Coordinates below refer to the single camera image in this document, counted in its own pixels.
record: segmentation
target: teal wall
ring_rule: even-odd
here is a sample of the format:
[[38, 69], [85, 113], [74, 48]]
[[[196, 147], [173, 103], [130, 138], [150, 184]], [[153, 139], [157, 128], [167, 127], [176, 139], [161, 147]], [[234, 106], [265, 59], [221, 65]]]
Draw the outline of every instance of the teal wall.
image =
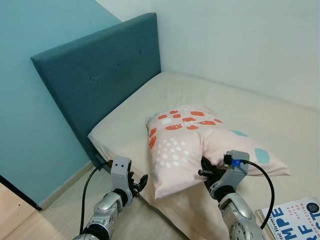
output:
[[2, 0], [0, 175], [40, 204], [89, 158], [30, 57], [120, 21], [94, 0]]

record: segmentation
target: pillow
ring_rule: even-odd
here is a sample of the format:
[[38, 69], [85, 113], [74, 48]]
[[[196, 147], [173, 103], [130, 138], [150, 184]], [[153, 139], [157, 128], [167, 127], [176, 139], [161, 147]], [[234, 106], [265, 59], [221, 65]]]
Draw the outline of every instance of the pillow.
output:
[[[270, 176], [289, 175], [288, 167], [247, 134], [228, 128], [213, 111], [202, 105], [182, 105], [146, 121], [152, 155], [155, 198], [162, 198], [204, 180], [198, 176], [201, 158], [224, 167], [227, 151], [249, 153], [250, 161]], [[262, 176], [254, 166], [248, 175]]]

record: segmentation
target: bed frame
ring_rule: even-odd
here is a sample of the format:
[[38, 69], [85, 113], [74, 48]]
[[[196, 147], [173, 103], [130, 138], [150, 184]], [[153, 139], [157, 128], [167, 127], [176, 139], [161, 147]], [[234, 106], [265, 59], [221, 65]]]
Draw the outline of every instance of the bed frame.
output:
[[138, 16], [42, 52], [31, 60], [97, 167], [104, 159], [87, 138], [89, 132], [161, 72], [157, 15]]

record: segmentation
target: white wall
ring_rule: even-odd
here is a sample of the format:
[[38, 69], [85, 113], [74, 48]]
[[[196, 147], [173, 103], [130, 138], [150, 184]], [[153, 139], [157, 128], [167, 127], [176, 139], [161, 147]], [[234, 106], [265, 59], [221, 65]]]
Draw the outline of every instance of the white wall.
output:
[[122, 21], [158, 14], [163, 71], [319, 107], [317, 0], [98, 2]]

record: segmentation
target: book cover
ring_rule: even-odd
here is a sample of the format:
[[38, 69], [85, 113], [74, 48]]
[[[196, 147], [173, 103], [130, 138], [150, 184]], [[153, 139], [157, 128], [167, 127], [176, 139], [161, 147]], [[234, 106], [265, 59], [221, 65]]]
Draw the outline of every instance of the book cover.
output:
[[[320, 202], [305, 197], [273, 207], [267, 222], [267, 233], [274, 240], [320, 240]], [[262, 221], [268, 208], [256, 212]]]

